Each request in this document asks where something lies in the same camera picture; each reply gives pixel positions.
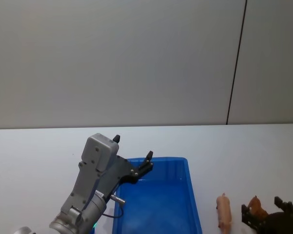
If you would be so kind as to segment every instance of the brown toy horse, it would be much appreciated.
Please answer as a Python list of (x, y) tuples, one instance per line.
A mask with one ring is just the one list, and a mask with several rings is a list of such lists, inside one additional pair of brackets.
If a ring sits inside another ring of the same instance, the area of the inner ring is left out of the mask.
[(268, 216), (268, 213), (262, 208), (260, 200), (257, 196), (252, 198), (249, 202), (248, 208), (250, 209), (250, 213), (260, 220), (263, 220)]

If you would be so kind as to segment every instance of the white table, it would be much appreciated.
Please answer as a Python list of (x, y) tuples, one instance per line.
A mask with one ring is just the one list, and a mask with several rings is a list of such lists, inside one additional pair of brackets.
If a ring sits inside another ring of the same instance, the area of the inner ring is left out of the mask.
[[(274, 196), (293, 202), (293, 124), (0, 130), (0, 234), (37, 230), (55, 217), (78, 174), (86, 139), (121, 135), (119, 155), (188, 159), (204, 234), (220, 233), (216, 198), (231, 200), (232, 234), (251, 234), (241, 205), (257, 195), (269, 213)], [(109, 202), (107, 213), (113, 214)], [(97, 234), (110, 234), (102, 217)]]

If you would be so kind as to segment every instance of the robotic arm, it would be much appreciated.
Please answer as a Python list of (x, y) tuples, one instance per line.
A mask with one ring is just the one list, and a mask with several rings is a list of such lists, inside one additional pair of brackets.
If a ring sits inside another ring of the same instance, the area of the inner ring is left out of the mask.
[[(152, 170), (152, 151), (139, 167), (134, 167), (127, 159), (117, 155), (119, 141), (119, 135), (113, 140), (101, 134), (88, 138), (82, 160), (78, 164), (80, 171), (73, 191), (62, 205), (60, 213), (50, 223), (49, 233), (89, 234), (93, 225), (103, 215), (110, 199), (124, 203), (113, 195), (118, 186), (123, 183), (136, 183)], [(35, 232), (23, 227), (14, 234)]]

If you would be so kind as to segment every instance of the blue plastic bin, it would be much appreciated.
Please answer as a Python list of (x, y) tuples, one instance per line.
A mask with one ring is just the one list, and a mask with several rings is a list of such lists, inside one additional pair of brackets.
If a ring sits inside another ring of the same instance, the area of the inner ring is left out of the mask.
[[(143, 158), (129, 161), (138, 166)], [(202, 234), (188, 161), (181, 157), (152, 161), (151, 172), (117, 190), (126, 204), (123, 217), (114, 219), (113, 234)], [(115, 204), (114, 215), (120, 212)]]

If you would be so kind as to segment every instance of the white wall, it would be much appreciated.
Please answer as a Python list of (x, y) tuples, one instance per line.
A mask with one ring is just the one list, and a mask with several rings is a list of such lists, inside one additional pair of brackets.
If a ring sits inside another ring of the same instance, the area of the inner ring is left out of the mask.
[(293, 0), (248, 1), (228, 123), (293, 123)]
[(241, 0), (0, 0), (0, 128), (224, 124)]

